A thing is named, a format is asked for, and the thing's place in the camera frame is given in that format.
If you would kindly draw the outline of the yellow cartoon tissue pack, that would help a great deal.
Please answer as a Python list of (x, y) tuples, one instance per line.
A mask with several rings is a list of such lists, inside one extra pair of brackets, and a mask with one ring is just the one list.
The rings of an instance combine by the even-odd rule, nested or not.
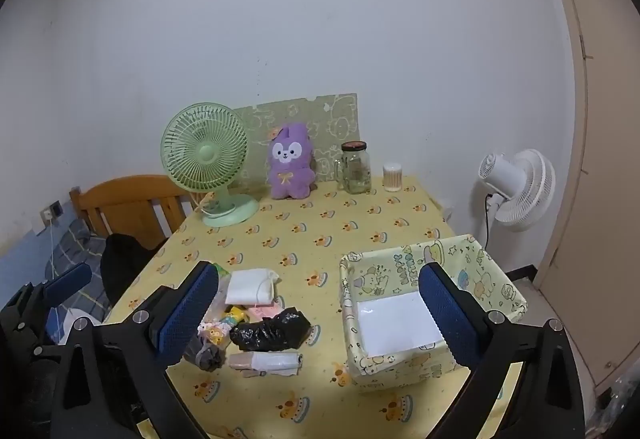
[(230, 306), (219, 319), (203, 320), (198, 326), (198, 336), (221, 350), (231, 343), (230, 333), (240, 323), (248, 321), (247, 314), (239, 307)]

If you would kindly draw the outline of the clear plastic straw pack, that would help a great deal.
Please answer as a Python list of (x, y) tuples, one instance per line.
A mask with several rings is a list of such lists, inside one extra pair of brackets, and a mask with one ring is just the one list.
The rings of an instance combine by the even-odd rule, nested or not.
[(202, 318), (202, 323), (214, 323), (222, 319), (222, 316), (228, 307), (226, 298), (230, 279), (230, 274), (219, 277), (217, 292)]

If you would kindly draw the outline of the white and pink packet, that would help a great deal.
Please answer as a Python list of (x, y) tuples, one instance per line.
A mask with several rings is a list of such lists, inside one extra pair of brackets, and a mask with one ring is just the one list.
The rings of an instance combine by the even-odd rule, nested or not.
[(245, 377), (296, 376), (303, 366), (298, 352), (241, 352), (230, 355), (228, 365)]

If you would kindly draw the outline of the pink paper packet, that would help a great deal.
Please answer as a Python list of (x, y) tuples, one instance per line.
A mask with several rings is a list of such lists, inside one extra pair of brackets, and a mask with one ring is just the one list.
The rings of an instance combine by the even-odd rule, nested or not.
[(268, 306), (254, 306), (246, 309), (247, 315), (250, 317), (250, 321), (258, 322), (265, 319), (272, 319), (283, 311), (283, 308), (279, 303), (271, 303)]

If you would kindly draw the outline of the white drawstring cloth pouch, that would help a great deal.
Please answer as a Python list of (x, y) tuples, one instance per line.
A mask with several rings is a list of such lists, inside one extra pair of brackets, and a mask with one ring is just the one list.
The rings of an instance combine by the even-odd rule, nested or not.
[(228, 284), (226, 303), (228, 306), (269, 306), (276, 297), (274, 286), (279, 275), (270, 269), (234, 271)]

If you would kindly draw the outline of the black plastic bag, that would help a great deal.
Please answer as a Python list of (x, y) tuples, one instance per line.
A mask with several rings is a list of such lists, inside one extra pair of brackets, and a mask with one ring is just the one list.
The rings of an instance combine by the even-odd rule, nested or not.
[(241, 351), (280, 352), (299, 348), (310, 331), (311, 324), (302, 312), (286, 308), (273, 318), (234, 326), (229, 337)]

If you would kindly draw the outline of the green tissue pack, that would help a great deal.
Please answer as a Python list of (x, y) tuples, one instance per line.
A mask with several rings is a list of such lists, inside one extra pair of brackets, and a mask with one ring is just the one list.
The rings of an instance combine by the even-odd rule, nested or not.
[(229, 275), (229, 272), (221, 265), (218, 265), (218, 263), (214, 263), (214, 267), (216, 268), (220, 277), (226, 277), (227, 275)]

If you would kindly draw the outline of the black garment on chair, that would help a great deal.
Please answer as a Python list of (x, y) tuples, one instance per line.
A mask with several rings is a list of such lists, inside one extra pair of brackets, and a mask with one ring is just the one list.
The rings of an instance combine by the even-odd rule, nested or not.
[(118, 303), (131, 283), (166, 242), (167, 240), (163, 239), (154, 248), (146, 248), (131, 235), (114, 233), (107, 237), (101, 257), (100, 274), (111, 307)]

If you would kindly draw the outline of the yellow cartoon fabric bin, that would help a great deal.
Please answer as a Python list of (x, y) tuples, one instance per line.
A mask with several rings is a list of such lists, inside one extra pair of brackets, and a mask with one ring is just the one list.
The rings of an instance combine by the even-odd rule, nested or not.
[(484, 311), (512, 322), (525, 315), (525, 298), (471, 235), (351, 251), (340, 260), (340, 301), (346, 367), (359, 389), (405, 387), (458, 367), (419, 293), (420, 270), (432, 261)]

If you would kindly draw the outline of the green desk fan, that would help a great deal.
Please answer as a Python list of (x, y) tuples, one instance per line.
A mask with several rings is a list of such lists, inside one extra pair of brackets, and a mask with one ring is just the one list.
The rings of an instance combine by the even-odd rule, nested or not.
[(230, 191), (247, 153), (242, 119), (231, 108), (212, 102), (180, 110), (160, 139), (160, 160), (167, 176), (192, 195), (209, 228), (238, 225), (258, 211), (253, 196)]

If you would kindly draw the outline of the white standing fan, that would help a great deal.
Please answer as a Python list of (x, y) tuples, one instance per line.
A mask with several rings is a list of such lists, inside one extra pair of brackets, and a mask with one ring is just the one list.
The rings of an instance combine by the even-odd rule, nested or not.
[(539, 266), (556, 218), (555, 170), (534, 148), (489, 153), (477, 170), (480, 222), (476, 236), (503, 271)]

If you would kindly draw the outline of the yellow patterned tablecloth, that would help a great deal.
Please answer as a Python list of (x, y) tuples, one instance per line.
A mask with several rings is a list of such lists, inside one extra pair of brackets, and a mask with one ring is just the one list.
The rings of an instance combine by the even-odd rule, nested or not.
[(480, 243), (442, 221), (416, 180), (397, 193), (360, 195), (323, 182), (302, 200), (264, 198), (240, 225), (213, 229), (187, 217), (134, 278), (110, 321), (128, 317), (158, 286), (179, 285), (202, 260), (228, 272), (272, 270), (279, 305), (298, 309), (311, 324), (302, 368), (291, 377), (247, 377), (230, 367), (171, 367), (171, 381), (201, 426), (216, 438), (423, 438), (468, 373), (445, 346), (424, 346), (405, 363), (416, 384), (396, 374), (359, 384), (359, 375), (395, 373), (401, 362), (395, 355), (362, 359), (352, 309), (342, 299), (343, 257), (354, 266), (355, 297), (396, 295), (431, 259), (485, 310), (515, 321), (527, 308)]

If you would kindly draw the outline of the purple plush toy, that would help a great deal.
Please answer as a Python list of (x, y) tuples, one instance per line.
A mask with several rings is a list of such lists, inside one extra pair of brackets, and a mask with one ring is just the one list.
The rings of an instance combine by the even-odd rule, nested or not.
[(269, 149), (271, 197), (303, 199), (309, 196), (316, 174), (311, 169), (312, 144), (302, 122), (284, 125)]

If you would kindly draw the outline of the cotton swab container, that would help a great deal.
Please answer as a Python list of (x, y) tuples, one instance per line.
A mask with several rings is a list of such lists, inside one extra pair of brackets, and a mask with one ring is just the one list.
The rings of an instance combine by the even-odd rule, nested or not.
[(402, 167), (398, 162), (386, 162), (383, 165), (383, 188), (387, 192), (402, 189)]

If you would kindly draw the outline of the green patterned backboard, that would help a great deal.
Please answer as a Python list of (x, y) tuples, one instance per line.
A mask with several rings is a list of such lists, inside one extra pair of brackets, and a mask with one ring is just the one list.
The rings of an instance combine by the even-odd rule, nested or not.
[(234, 184), (247, 190), (268, 184), (268, 147), (284, 125), (306, 125), (314, 147), (312, 168), (318, 182), (334, 179), (334, 160), (341, 153), (341, 145), (360, 139), (356, 93), (270, 102), (234, 111), (244, 122), (250, 142), (244, 168)]

